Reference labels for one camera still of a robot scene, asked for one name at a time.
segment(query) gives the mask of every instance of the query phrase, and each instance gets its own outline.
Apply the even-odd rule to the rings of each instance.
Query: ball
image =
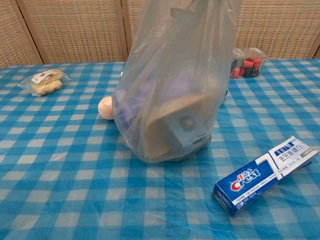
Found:
[[[114,111],[112,109],[112,98],[107,96],[103,98],[98,105],[98,112],[104,119],[114,119]]]

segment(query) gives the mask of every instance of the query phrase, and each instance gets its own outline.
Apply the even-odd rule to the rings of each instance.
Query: wicker wall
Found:
[[[122,0],[128,48],[143,0]],[[312,58],[319,46],[320,0],[243,0],[236,46],[258,47],[270,58]]]
[[[42,63],[27,26],[12,0],[0,1],[0,68]]]
[[[44,63],[128,57],[120,0],[18,0]]]

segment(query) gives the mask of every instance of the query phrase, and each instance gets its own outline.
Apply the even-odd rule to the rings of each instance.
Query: crest toothpaste box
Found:
[[[216,182],[212,194],[233,217],[319,151],[294,136]]]

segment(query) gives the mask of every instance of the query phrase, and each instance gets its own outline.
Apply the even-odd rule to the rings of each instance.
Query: checkered tablecloth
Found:
[[[320,61],[271,60],[231,79],[212,143],[181,162],[146,164],[99,101],[124,63],[0,69],[0,239],[319,239],[320,157],[235,218],[214,183],[296,136],[319,150]],[[69,86],[34,97],[16,86],[51,68]]]

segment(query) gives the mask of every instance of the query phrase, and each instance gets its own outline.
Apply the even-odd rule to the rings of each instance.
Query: transparent plastic bag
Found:
[[[143,161],[178,161],[211,142],[229,84],[241,0],[145,0],[112,95],[115,123]]]
[[[61,89],[69,81],[70,78],[63,71],[50,69],[23,79],[18,87],[30,92],[33,96],[41,97]]]

